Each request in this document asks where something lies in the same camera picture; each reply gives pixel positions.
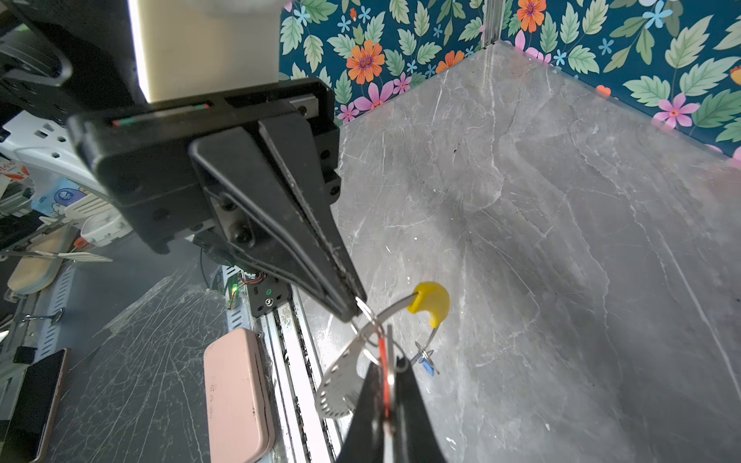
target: pink flower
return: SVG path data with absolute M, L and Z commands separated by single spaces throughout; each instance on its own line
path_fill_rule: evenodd
M 355 119 L 355 116 L 360 114 L 360 111 L 355 109 L 355 103 L 353 102 L 350 102 L 348 106 L 341 104 L 339 106 L 339 112 L 340 115 L 338 117 L 344 121 L 342 122 L 343 124 L 347 124 L 349 121 Z
M 368 96 L 370 100 L 361 96 L 355 100 L 355 107 L 361 111 L 370 111 L 376 109 L 386 102 L 393 93 L 393 82 L 386 82 L 381 89 L 381 94 L 378 94 L 378 85 L 373 82 L 368 85 Z
M 401 95 L 405 91 L 409 90 L 411 87 L 409 84 L 412 82 L 412 76 L 407 77 L 405 73 L 402 73 L 400 76 L 401 79 L 394 79 L 393 80 L 393 94 L 396 95 L 397 93 Z
M 692 125 L 692 118 L 687 114 L 692 114 L 700 108 L 697 103 L 685 104 L 687 97 L 684 93 L 674 97 L 674 103 L 670 103 L 669 100 L 659 100 L 659 108 L 663 109 L 662 112 L 654 114 L 654 121 L 666 121 L 665 127 L 673 129 L 679 125 L 683 127 L 689 127 Z
M 537 61 L 540 61 L 542 63 L 550 63 L 551 62 L 551 54 L 543 56 L 541 52 L 539 52 L 536 48 L 529 47 L 527 50 L 525 49 L 525 33 L 521 30 L 517 33 L 517 35 L 514 37 L 514 47 L 520 51 L 524 51 L 526 55 L 530 56 L 532 59 L 536 59 Z

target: pink case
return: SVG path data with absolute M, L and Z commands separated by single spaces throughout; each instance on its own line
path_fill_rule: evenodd
M 238 328 L 203 354 L 211 463 L 252 463 L 275 443 L 257 335 Z

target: blue flower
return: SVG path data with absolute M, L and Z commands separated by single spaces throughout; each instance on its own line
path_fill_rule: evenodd
M 339 19 L 339 22 L 337 23 L 337 27 L 339 27 L 339 32 L 350 30 L 350 19 L 345 21 L 345 15 L 342 15 L 342 17 Z
M 306 25 L 306 20 L 310 18 L 309 13 L 306 13 L 305 5 L 301 5 L 300 12 L 298 10 L 294 10 L 293 15 L 296 17 L 296 20 L 304 26 Z
M 361 13 L 358 15 L 358 18 L 363 20 L 363 24 L 365 24 L 366 21 L 371 20 L 371 9 L 366 9 L 365 7 L 360 7 Z
M 612 54 L 612 48 L 610 47 L 612 47 L 613 43 L 615 43 L 615 41 L 612 39 L 610 39 L 610 41 L 607 41 L 607 39 L 602 39 L 602 44 L 597 47 L 602 50 L 602 56 L 604 56 L 605 53 Z
M 556 55 L 554 56 L 554 60 L 556 62 L 556 66 L 563 66 L 566 64 L 566 61 L 564 61 L 564 58 L 566 57 L 566 52 L 561 53 L 561 50 L 556 50 Z
M 661 29 L 662 27 L 664 27 L 664 21 L 662 21 L 662 18 L 671 16 L 673 12 L 672 10 L 661 11 L 663 7 L 664 7 L 664 0 L 659 0 L 656 2 L 656 8 L 654 9 L 653 13 L 651 11 L 647 11 L 643 13 L 643 17 L 648 20 L 645 26 L 646 29 L 651 27 L 651 25 L 654 22 L 656 22 L 656 29 Z

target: blue floral backdrop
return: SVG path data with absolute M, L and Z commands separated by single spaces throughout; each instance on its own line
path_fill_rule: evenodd
M 483 0 L 298 0 L 281 20 L 281 79 L 317 76 L 348 123 L 481 47 Z
M 507 0 L 502 38 L 741 159 L 741 1 Z

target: black cable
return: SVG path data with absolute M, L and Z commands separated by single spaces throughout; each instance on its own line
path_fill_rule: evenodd
M 203 283 L 206 285 L 206 289 L 208 289 L 208 278 L 206 278 L 206 272 L 203 270 L 203 248 L 201 248 L 201 256 L 199 257 L 199 264 L 201 266 L 201 275 L 203 275 Z

